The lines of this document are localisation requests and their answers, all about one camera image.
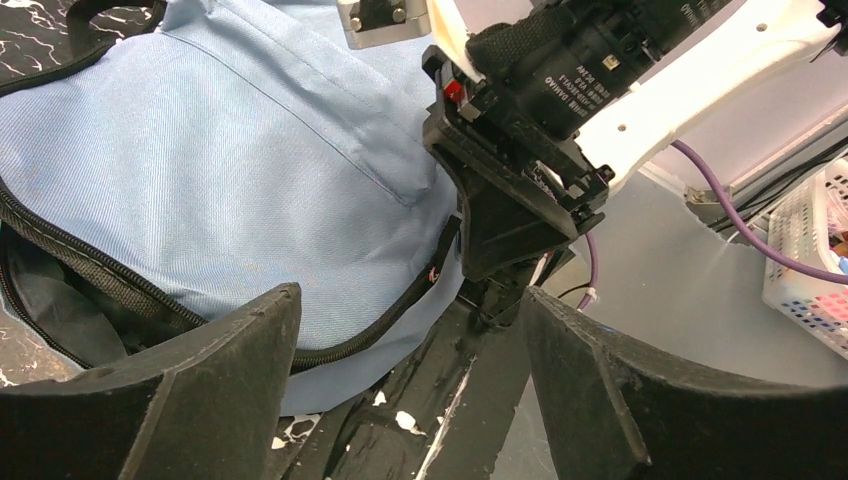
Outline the blue student backpack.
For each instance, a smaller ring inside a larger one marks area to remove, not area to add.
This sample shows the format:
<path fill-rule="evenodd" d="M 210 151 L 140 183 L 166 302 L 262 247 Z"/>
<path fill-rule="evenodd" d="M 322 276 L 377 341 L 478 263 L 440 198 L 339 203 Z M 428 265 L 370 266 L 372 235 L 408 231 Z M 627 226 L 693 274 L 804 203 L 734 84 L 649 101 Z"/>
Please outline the blue student backpack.
<path fill-rule="evenodd" d="M 41 219 L 205 320 L 302 289 L 298 345 L 337 347 L 417 277 L 372 347 L 294 374 L 284 416 L 330 410 L 416 349 L 459 293 L 457 211 L 421 143 L 430 39 L 350 49 L 331 1 L 174 1 L 159 32 L 1 101 L 1 176 Z"/>

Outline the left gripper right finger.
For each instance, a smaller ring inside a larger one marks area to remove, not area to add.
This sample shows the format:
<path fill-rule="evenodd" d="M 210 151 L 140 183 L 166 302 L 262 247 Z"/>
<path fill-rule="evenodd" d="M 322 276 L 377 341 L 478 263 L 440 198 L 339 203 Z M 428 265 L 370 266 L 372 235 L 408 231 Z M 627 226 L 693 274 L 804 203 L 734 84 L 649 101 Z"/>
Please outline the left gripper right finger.
<path fill-rule="evenodd" d="M 843 479 L 847 390 L 717 370 L 538 287 L 519 321 L 561 479 Z"/>

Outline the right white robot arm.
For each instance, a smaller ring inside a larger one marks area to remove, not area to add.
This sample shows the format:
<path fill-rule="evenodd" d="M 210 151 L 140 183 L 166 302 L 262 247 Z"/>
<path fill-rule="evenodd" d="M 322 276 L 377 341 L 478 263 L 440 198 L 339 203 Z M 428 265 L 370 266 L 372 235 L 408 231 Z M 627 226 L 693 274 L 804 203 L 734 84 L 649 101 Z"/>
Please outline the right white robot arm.
<path fill-rule="evenodd" d="M 427 150 L 462 203 L 462 271 L 482 280 L 567 246 L 672 138 L 769 76 L 844 51 L 843 1 L 747 1 L 671 64 L 720 1 L 543 1 L 472 34 L 430 1 Z"/>

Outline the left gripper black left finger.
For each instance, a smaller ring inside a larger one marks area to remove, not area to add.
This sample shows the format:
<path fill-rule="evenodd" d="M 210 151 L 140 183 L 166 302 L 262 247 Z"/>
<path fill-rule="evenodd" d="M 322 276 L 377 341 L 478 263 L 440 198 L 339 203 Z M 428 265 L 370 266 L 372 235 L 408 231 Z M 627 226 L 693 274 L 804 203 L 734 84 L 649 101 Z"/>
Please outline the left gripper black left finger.
<path fill-rule="evenodd" d="M 292 365 L 301 290 L 64 381 L 1 392 L 5 479 L 260 479 Z"/>

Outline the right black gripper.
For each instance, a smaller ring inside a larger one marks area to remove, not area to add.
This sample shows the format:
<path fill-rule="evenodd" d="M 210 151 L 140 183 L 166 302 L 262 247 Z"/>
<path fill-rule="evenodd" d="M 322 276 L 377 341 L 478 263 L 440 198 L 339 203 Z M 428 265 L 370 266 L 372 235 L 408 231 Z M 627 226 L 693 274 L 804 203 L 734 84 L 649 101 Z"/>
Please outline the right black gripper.
<path fill-rule="evenodd" d="M 568 246 L 602 220 L 609 166 L 593 166 L 572 139 L 549 138 L 437 46 L 425 50 L 422 68 L 435 85 L 423 143 L 459 194 L 467 279 Z"/>

